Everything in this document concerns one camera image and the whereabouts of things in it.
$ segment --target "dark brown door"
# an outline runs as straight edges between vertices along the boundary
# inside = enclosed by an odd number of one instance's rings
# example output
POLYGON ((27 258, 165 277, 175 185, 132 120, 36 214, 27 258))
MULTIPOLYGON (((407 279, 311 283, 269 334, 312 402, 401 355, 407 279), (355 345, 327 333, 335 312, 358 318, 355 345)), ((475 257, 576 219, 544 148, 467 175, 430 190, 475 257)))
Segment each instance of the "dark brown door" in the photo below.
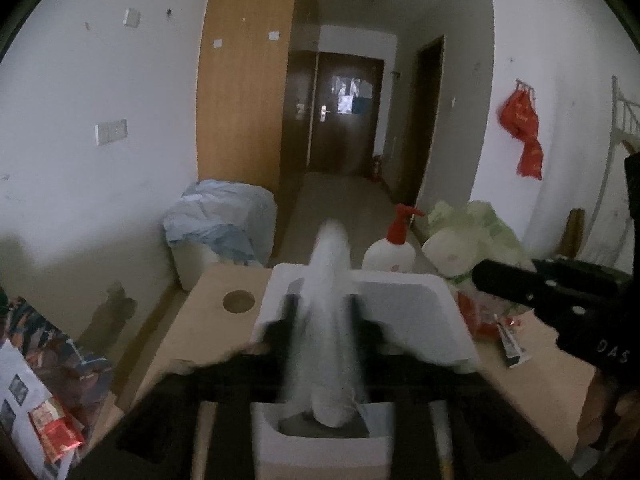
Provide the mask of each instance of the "dark brown door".
POLYGON ((396 200, 415 205, 429 160, 433 127, 438 111, 444 38, 421 50, 417 56, 414 97, 409 128, 402 148, 402 169, 396 200))
POLYGON ((381 59, 319 54, 310 171, 369 175, 384 68, 381 59))

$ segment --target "light switch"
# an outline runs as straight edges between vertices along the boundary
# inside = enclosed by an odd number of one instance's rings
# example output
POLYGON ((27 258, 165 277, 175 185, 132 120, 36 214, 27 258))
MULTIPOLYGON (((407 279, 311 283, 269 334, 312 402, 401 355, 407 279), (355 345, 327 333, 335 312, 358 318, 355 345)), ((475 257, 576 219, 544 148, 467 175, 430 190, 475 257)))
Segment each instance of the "light switch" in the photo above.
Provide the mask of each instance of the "light switch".
POLYGON ((95 144, 103 146, 127 137, 127 120, 111 121, 95 125, 95 144))
POLYGON ((138 28, 140 24, 140 11, 136 9, 127 9, 124 13, 124 21, 126 27, 138 28))

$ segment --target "hallway floor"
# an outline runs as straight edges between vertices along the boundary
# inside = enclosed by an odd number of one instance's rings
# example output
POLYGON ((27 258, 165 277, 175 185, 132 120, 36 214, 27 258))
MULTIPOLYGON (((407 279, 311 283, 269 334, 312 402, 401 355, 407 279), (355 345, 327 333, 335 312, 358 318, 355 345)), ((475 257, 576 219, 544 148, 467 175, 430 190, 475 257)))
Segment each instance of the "hallway floor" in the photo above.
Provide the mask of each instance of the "hallway floor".
MULTIPOLYGON (((308 264, 318 229, 328 218, 339 220, 347 229, 351 266, 359 269, 369 246, 386 236, 395 218, 395 208, 380 184, 366 178, 307 173, 280 253, 272 258, 270 266, 283 262, 308 264)), ((411 231, 407 240, 416 249, 414 272, 431 272, 432 267, 411 231)))

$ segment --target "open doorway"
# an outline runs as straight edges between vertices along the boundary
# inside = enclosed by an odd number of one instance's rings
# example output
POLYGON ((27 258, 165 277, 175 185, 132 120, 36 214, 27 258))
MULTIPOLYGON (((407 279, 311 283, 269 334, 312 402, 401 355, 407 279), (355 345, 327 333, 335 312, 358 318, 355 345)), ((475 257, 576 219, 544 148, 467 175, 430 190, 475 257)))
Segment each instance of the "open doorway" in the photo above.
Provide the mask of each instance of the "open doorway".
POLYGON ((309 170, 369 176, 385 62, 320 52, 309 170))
POLYGON ((417 54, 412 94, 412 111, 402 149, 401 175, 396 200, 414 206, 429 161, 438 114, 444 36, 417 54))

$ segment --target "white bottle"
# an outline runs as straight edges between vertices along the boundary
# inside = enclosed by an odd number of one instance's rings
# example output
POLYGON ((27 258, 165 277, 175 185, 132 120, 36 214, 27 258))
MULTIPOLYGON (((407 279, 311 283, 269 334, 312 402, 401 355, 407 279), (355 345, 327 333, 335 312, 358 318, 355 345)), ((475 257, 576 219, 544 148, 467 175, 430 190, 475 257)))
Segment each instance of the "white bottle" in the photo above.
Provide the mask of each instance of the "white bottle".
POLYGON ((411 215, 424 216, 424 213, 404 204, 396 205, 396 219, 389 226, 386 238, 378 240, 367 249, 362 260, 362 269, 391 272, 414 270, 415 249, 406 241, 406 218, 411 215))

